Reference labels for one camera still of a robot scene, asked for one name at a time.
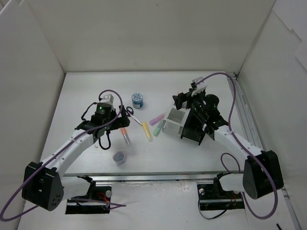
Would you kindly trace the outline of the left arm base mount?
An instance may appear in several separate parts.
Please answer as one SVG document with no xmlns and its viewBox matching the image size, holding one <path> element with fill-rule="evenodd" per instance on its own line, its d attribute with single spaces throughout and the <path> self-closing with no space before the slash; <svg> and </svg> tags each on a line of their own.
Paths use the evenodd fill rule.
<svg viewBox="0 0 307 230">
<path fill-rule="evenodd" d="M 110 202 L 112 196 L 112 187 L 109 185 L 97 185 L 96 181 L 88 176 L 78 176 L 79 179 L 86 180 L 90 187 L 85 195 L 76 196 L 90 200 Z M 68 200 L 66 205 L 66 215 L 78 214 L 109 214 L 110 205 L 90 201 L 72 201 Z"/>
</svg>

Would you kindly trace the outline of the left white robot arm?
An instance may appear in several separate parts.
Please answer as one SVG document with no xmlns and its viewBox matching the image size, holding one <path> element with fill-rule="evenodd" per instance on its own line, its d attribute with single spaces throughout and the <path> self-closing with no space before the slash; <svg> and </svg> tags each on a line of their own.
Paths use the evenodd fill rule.
<svg viewBox="0 0 307 230">
<path fill-rule="evenodd" d="M 61 201 L 80 196 L 85 201 L 94 199 L 95 182 L 88 176 L 64 178 L 65 172 L 75 160 L 94 145 L 103 135 L 128 127 L 130 120 L 125 107 L 117 112 L 110 103 L 97 103 L 90 120 L 83 120 L 70 139 L 56 153 L 40 163 L 31 162 L 24 173 L 22 198 L 48 211 Z"/>
</svg>

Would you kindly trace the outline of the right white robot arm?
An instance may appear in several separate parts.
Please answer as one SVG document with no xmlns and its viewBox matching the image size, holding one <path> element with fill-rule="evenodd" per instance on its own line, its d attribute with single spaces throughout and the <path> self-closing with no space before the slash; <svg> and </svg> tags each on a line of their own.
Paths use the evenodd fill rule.
<svg viewBox="0 0 307 230">
<path fill-rule="evenodd" d="M 258 199 L 284 186 L 277 154 L 264 151 L 230 129 L 218 111 L 219 98 L 213 94 L 189 91 L 173 96 L 176 109 L 185 104 L 191 114 L 187 124 L 225 146 L 236 157 L 243 157 L 244 168 L 238 173 L 218 175 L 212 185 L 213 194 L 224 197 L 229 191 L 245 192 Z"/>
</svg>

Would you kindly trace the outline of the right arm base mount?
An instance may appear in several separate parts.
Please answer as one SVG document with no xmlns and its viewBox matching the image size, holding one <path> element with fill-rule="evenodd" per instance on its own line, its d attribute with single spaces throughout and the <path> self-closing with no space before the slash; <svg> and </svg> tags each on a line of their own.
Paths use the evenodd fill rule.
<svg viewBox="0 0 307 230">
<path fill-rule="evenodd" d="M 211 184 L 197 184 L 198 202 L 197 206 L 200 215 L 207 219 L 213 220 L 221 217 L 229 210 L 245 209 L 245 204 L 240 193 L 234 191 L 224 191 L 219 182 L 223 176 L 229 173 L 220 173 L 213 178 Z M 219 214 L 207 217 L 204 212 L 221 211 Z"/>
</svg>

